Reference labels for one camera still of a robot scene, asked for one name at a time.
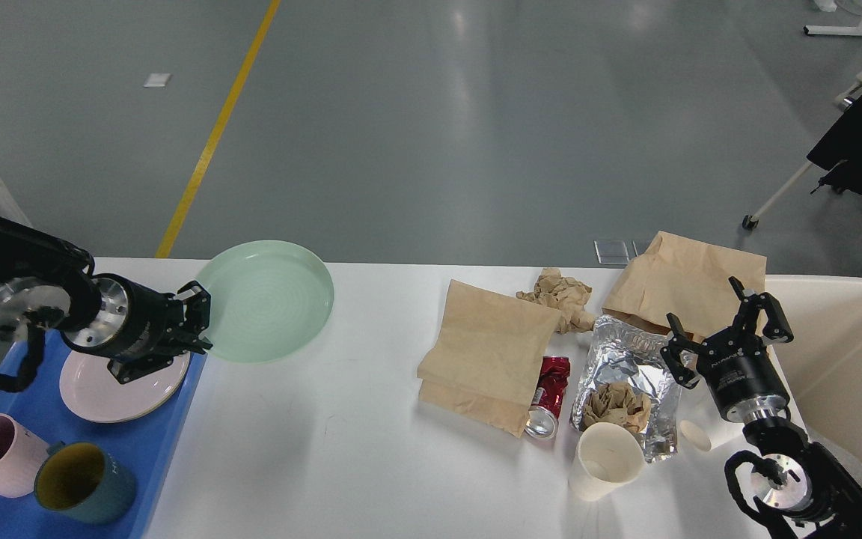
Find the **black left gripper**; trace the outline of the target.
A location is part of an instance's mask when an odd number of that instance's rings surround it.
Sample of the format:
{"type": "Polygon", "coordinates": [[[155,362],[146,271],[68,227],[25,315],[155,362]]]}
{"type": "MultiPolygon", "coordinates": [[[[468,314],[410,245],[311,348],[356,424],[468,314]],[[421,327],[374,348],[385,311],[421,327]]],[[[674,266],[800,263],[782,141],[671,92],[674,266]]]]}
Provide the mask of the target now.
{"type": "Polygon", "coordinates": [[[99,274],[100,306],[85,328],[63,333],[72,351],[109,358],[107,371],[126,385],[175,367],[181,377],[194,354],[213,344],[211,293],[196,280],[173,293],[160,293],[117,274],[99,274]]]}

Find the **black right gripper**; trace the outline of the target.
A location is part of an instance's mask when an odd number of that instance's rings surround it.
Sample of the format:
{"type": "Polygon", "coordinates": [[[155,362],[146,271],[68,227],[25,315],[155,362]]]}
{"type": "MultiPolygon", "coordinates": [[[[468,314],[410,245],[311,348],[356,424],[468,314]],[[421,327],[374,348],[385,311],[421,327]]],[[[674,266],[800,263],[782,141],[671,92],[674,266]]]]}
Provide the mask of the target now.
{"type": "Polygon", "coordinates": [[[775,296],[746,289],[736,277],[728,282],[740,305],[727,335],[713,335],[699,344],[687,337],[675,314],[667,313],[671,336],[660,350],[661,358],[682,388],[697,386],[697,372],[703,377],[722,420],[751,421],[760,410],[765,417],[780,414],[788,409],[790,395],[766,345],[787,344],[795,336],[775,296]],[[685,365],[684,352],[698,358],[697,372],[685,365]]]}

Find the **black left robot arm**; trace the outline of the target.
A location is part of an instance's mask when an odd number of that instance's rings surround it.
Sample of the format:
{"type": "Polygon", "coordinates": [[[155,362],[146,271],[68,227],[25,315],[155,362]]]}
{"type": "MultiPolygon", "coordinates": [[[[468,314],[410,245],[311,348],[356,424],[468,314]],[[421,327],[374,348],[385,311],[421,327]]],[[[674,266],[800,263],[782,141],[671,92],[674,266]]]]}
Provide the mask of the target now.
{"type": "Polygon", "coordinates": [[[34,382],[52,330],[72,351],[107,359],[118,383],[131,383],[210,350],[210,321],[211,294],[198,281],[161,293],[98,274],[94,257],[74,243],[0,217],[0,340],[27,344],[17,371],[0,373],[3,392],[34,382]]]}

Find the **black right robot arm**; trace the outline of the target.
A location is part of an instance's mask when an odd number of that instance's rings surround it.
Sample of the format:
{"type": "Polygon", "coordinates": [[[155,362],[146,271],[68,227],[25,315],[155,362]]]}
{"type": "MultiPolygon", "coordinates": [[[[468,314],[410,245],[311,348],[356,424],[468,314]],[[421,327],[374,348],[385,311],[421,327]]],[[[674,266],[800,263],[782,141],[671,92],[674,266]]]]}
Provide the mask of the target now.
{"type": "Polygon", "coordinates": [[[772,538],[794,538],[808,524],[812,538],[862,538],[862,486],[793,423],[790,393],[769,357],[769,344],[794,338],[780,301],[735,276],[728,281],[739,301],[732,323],[692,341],[670,313],[660,353],[678,385],[706,384],[718,415],[742,427],[751,445],[724,464],[731,498],[772,538]]]}

